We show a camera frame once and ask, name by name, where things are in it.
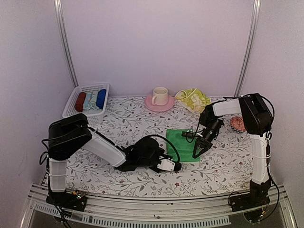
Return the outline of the green microfibre towel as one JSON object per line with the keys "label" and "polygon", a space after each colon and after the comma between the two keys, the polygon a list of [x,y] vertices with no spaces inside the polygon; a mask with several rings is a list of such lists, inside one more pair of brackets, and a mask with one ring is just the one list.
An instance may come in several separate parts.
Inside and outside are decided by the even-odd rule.
{"label": "green microfibre towel", "polygon": [[192,128],[190,129],[180,129],[180,130],[173,130],[167,129],[166,131],[166,139],[170,141],[174,147],[177,149],[177,152],[180,156],[180,162],[199,162],[200,157],[193,158],[193,149],[195,142],[188,143],[186,138],[182,136],[182,132],[193,131]]}

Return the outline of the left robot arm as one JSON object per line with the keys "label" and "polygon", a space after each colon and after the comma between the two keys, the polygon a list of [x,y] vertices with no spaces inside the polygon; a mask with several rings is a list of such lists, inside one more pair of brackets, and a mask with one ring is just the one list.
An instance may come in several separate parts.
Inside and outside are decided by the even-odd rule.
{"label": "left robot arm", "polygon": [[97,155],[119,171],[134,171],[139,167],[156,171],[169,168],[165,164],[164,150],[153,136],[145,136],[126,148],[120,147],[89,126],[84,114],[53,122],[48,128],[48,138],[41,142],[47,153],[51,196],[60,206],[67,206],[71,201],[66,192],[67,162],[80,149]]}

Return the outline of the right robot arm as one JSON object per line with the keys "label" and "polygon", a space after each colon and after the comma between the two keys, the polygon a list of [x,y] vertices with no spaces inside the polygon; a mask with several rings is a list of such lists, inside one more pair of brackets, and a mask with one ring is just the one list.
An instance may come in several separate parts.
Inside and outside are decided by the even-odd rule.
{"label": "right robot arm", "polygon": [[275,116],[271,102],[259,93],[217,101],[205,107],[200,114],[199,124],[204,126],[200,136],[194,136],[193,158],[201,156],[212,147],[220,128],[224,125],[222,117],[241,115],[246,132],[250,135],[253,155],[253,174],[249,184],[250,193],[246,195],[249,207],[256,207],[264,199],[271,184],[269,173],[271,158],[269,140]]}

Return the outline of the yellow patterned towel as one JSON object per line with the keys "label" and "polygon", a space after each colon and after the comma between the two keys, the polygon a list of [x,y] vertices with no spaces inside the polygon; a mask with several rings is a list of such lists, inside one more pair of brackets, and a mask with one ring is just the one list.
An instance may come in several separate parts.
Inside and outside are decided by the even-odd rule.
{"label": "yellow patterned towel", "polygon": [[197,88],[180,90],[175,95],[175,99],[195,115],[200,115],[206,106],[211,104],[211,99]]}

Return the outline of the cream ceramic mug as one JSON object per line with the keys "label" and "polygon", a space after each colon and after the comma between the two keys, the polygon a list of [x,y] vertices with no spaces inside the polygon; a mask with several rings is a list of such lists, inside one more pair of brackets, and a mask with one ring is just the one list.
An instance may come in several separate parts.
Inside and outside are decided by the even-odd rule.
{"label": "cream ceramic mug", "polygon": [[154,88],[151,102],[152,105],[166,105],[168,103],[168,89],[165,87]]}

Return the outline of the pale green rolled towel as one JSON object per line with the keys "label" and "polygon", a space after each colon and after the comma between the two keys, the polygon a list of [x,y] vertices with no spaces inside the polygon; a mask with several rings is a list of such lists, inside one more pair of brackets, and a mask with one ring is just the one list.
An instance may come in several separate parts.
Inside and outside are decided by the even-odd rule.
{"label": "pale green rolled towel", "polygon": [[98,91],[94,91],[94,92],[92,93],[91,98],[90,98],[90,101],[89,101],[90,107],[91,107],[91,109],[93,109],[93,110],[98,110],[98,109],[99,109],[99,108],[97,107],[97,105],[96,105],[97,97],[98,97]]}

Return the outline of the light blue rolled towel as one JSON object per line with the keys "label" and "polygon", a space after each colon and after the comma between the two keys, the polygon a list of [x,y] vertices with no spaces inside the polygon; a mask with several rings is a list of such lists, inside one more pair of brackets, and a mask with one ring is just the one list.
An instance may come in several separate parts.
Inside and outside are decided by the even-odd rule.
{"label": "light blue rolled towel", "polygon": [[90,104],[91,98],[92,98],[92,93],[86,93],[85,100],[83,103],[83,110],[91,109],[91,104]]}

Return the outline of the white plastic basket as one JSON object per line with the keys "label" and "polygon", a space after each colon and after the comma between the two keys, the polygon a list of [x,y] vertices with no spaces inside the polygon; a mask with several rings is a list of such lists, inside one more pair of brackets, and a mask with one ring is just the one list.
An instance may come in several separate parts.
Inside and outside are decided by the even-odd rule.
{"label": "white plastic basket", "polygon": [[66,103],[62,117],[68,118],[83,113],[90,125],[100,124],[106,110],[109,88],[109,83],[75,87]]}

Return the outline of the dark red rolled towel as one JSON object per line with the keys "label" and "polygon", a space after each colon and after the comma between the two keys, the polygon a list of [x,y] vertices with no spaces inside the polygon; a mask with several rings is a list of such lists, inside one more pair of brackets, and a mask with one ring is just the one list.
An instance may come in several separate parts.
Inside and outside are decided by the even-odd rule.
{"label": "dark red rolled towel", "polygon": [[83,104],[84,104],[85,98],[86,98],[86,93],[85,92],[79,93],[79,95],[76,99],[75,105],[74,105],[74,109],[77,112],[81,113],[83,111]]}

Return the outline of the front aluminium rail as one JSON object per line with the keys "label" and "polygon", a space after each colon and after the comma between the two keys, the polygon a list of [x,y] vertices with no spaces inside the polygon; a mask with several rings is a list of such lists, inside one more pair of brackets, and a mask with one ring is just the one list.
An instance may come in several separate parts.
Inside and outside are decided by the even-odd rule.
{"label": "front aluminium rail", "polygon": [[33,184],[21,221],[23,228],[297,228],[284,186],[269,190],[270,203],[233,211],[232,195],[140,198],[91,193],[83,211],[66,209],[63,222],[46,202],[46,184]]}

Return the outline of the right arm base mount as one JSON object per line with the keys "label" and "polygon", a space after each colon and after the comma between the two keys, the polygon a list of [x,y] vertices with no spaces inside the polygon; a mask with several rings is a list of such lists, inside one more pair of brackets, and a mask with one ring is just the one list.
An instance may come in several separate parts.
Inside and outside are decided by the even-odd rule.
{"label": "right arm base mount", "polygon": [[233,192],[228,197],[228,204],[233,212],[242,211],[270,203],[268,190],[252,188],[249,193]]}

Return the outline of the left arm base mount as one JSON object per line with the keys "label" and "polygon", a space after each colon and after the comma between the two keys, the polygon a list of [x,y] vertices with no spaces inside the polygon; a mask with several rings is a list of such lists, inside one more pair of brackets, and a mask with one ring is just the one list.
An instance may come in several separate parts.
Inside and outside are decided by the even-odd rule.
{"label": "left arm base mount", "polygon": [[58,208],[71,209],[84,212],[86,208],[86,192],[75,190],[72,193],[67,192],[53,192],[49,190],[46,198],[46,203],[57,206]]}

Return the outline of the right aluminium frame post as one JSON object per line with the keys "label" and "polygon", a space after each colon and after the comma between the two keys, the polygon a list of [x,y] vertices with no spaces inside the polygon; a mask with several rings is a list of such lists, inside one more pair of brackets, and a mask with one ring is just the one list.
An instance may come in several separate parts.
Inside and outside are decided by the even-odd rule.
{"label": "right aluminium frame post", "polygon": [[245,48],[245,54],[243,58],[243,62],[241,65],[236,89],[234,91],[234,96],[240,96],[242,87],[246,78],[247,68],[250,61],[250,55],[252,52],[254,39],[257,31],[258,26],[258,20],[259,20],[259,13],[260,13],[260,6],[261,6],[261,0],[254,0],[253,1],[253,9],[252,9],[252,16],[251,16],[251,22],[249,27],[249,34],[247,39],[247,45]]}

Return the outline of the aluminium frame post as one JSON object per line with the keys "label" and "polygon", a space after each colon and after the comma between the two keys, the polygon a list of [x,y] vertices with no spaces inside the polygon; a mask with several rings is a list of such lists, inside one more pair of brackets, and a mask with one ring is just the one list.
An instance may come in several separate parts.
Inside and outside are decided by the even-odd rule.
{"label": "aluminium frame post", "polygon": [[66,62],[67,62],[68,70],[70,73],[72,85],[74,87],[77,87],[77,86],[79,86],[79,84],[78,84],[78,80],[76,77],[76,72],[75,72],[75,68],[74,68],[74,64],[73,64],[73,60],[72,60],[72,55],[71,55],[70,48],[69,48],[68,37],[67,37],[64,15],[63,15],[62,1],[54,0],[53,2],[54,2],[54,7],[55,7],[55,15],[57,18],[58,29],[59,29],[65,57],[67,60]]}
{"label": "aluminium frame post", "polygon": [[259,20],[259,13],[260,13],[260,6],[261,6],[261,0],[254,0],[253,1],[253,9],[252,9],[252,16],[251,16],[251,22],[249,27],[249,34],[247,39],[247,45],[245,48],[245,54],[243,58],[243,62],[241,65],[236,89],[234,91],[234,96],[240,96],[242,87],[246,78],[247,68],[250,61],[250,55],[252,52],[254,39],[257,31],[258,26],[258,20]]}

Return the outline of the left aluminium frame post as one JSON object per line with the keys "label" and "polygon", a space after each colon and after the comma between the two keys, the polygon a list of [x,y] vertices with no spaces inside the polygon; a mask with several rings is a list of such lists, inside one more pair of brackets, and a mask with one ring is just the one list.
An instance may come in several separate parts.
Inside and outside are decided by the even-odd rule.
{"label": "left aluminium frame post", "polygon": [[54,2],[54,7],[55,7],[55,15],[57,18],[58,29],[59,29],[65,57],[67,60],[66,62],[67,62],[68,70],[70,73],[72,85],[74,87],[77,87],[77,86],[79,86],[79,84],[78,84],[78,80],[76,77],[76,72],[75,72],[75,68],[74,68],[74,64],[73,64],[73,60],[72,60],[72,55],[71,55],[70,48],[69,48],[68,37],[67,37],[64,15],[63,15],[62,1],[54,0],[53,2]]}

